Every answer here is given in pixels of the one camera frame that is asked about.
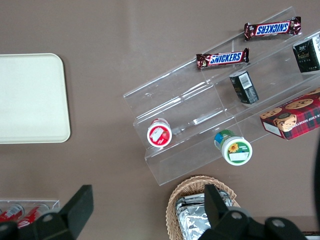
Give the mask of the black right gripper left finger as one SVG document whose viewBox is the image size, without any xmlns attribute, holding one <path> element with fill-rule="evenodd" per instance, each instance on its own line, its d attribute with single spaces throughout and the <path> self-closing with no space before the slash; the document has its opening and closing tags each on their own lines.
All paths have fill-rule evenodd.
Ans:
<svg viewBox="0 0 320 240">
<path fill-rule="evenodd" d="M 82 185 L 58 211 L 50 210 L 30 225 L 0 224 L 2 240 L 76 240 L 94 210 L 93 187 Z"/>
</svg>

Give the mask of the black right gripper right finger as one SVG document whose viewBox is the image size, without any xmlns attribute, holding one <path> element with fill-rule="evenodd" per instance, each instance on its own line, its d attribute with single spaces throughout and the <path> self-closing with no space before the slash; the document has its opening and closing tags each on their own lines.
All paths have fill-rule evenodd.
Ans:
<svg viewBox="0 0 320 240">
<path fill-rule="evenodd" d="M 305 240 L 306 236 L 290 220 L 269 217 L 255 221 L 239 207 L 227 207 L 213 184 L 204 187 L 204 208 L 211 228 L 200 240 Z"/>
</svg>

